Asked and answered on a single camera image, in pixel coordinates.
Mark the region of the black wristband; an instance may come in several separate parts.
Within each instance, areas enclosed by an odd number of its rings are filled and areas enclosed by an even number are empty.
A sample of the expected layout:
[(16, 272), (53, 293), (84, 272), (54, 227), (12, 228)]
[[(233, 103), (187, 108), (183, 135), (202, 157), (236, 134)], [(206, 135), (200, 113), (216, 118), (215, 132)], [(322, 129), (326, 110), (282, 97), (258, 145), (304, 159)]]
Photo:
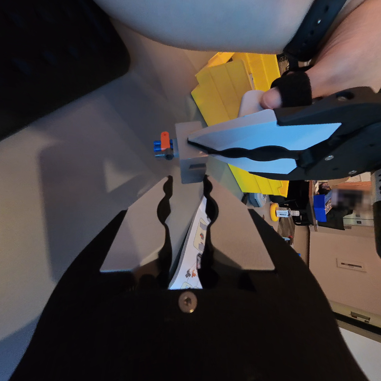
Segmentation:
[(345, 0), (313, 1), (297, 32), (283, 49), (289, 72), (298, 70), (299, 62), (311, 61), (345, 3)]

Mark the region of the open instruction booklet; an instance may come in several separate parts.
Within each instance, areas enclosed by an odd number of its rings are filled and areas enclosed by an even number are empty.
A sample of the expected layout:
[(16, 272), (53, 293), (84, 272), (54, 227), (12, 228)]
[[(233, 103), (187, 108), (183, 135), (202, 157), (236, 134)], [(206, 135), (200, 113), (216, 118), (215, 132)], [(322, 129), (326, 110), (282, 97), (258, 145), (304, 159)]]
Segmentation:
[(207, 227), (210, 223), (206, 214), (206, 204), (207, 199), (203, 196), (185, 237), (178, 267), (169, 284), (170, 290), (202, 289), (198, 270), (201, 267)]

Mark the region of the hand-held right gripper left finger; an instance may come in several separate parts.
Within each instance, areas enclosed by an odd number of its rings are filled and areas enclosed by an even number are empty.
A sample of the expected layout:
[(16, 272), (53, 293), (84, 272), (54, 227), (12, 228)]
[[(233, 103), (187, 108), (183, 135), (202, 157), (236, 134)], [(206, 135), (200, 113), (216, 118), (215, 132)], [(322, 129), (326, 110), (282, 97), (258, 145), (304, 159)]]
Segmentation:
[(131, 273), (137, 282), (147, 275), (160, 288), (168, 288), (173, 251), (167, 219), (172, 195), (173, 177), (166, 176), (128, 207), (101, 273)]

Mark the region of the grey desk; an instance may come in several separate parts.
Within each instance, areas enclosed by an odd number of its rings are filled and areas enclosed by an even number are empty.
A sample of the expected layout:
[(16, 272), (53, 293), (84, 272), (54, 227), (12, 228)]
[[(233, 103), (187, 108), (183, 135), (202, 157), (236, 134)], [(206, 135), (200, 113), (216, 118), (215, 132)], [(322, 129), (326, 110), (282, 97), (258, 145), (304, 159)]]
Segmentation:
[(217, 52), (113, 24), (129, 71), (1, 142), (1, 340), (29, 335), (79, 252), (163, 177), (173, 176), (182, 211), (169, 226), (175, 250), (197, 206), (199, 186), (182, 185), (176, 161), (157, 160), (152, 143), (178, 122), (202, 120), (191, 91)]

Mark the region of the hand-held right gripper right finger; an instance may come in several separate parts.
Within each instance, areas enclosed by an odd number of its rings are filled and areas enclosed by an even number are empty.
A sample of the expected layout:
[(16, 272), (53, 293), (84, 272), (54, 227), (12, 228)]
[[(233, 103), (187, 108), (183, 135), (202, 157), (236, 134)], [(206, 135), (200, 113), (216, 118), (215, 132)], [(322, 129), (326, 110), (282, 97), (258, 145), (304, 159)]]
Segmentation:
[(250, 275), (275, 266), (251, 210), (211, 176), (203, 179), (203, 195), (210, 222), (198, 269), (202, 287), (252, 288)]

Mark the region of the person's left hand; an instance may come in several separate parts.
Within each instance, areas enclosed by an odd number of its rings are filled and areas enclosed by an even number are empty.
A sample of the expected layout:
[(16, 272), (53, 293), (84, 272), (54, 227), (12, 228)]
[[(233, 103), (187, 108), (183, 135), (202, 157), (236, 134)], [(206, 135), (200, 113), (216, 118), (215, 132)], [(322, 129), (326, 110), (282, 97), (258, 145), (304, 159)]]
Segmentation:
[(380, 1), (346, 1), (312, 60), (312, 96), (354, 87), (380, 89)]

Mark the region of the yellow plastic bin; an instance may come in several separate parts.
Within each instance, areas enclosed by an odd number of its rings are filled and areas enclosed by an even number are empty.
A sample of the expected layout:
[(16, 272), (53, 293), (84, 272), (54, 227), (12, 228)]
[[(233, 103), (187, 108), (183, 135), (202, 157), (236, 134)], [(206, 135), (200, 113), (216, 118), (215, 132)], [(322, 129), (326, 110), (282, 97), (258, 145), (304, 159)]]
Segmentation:
[(268, 91), (280, 77), (276, 55), (218, 52), (201, 69), (198, 85), (192, 91), (207, 126), (252, 114), (255, 101), (249, 101), (249, 110), (240, 112), (241, 101), (249, 91)]

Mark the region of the orange blue connector assembly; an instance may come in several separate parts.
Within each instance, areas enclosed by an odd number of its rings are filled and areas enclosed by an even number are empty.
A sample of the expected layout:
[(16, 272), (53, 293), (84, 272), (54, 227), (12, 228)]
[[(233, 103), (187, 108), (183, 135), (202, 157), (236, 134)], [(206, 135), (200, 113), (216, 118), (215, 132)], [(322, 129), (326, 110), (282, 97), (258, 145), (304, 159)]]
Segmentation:
[(160, 139), (154, 141), (154, 156), (158, 160), (178, 159), (178, 140), (171, 138), (167, 131), (161, 132)]

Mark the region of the grey motor block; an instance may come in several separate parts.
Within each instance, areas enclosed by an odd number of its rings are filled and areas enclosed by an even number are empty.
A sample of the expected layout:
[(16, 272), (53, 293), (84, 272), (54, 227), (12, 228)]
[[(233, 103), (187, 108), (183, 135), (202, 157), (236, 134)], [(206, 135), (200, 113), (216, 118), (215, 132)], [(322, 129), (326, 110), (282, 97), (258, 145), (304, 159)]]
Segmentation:
[(183, 184), (201, 183), (206, 174), (208, 154), (188, 143), (188, 136), (202, 128), (200, 121), (175, 125), (181, 182)]

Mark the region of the blue box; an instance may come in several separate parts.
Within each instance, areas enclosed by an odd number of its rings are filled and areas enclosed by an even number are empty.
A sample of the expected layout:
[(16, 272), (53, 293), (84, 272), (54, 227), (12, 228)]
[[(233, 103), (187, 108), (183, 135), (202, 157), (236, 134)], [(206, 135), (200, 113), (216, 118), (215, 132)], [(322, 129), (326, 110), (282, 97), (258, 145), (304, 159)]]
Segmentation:
[(317, 222), (326, 222), (326, 215), (332, 209), (331, 192), (313, 196), (313, 210)]

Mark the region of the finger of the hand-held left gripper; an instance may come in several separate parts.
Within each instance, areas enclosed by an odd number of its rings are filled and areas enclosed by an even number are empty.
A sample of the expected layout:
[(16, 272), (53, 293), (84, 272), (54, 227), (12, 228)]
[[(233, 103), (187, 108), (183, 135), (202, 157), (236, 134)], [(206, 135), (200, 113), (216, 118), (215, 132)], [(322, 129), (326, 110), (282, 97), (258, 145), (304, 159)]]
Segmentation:
[(298, 160), (300, 152), (327, 140), (340, 126), (279, 125), (275, 112), (268, 109), (203, 128), (190, 134), (188, 143), (226, 162)]
[(255, 161), (248, 158), (226, 158), (221, 155), (208, 155), (208, 174), (221, 174), (228, 165), (237, 167), (247, 172), (288, 174), (297, 168), (294, 159), (277, 159), (271, 161)]

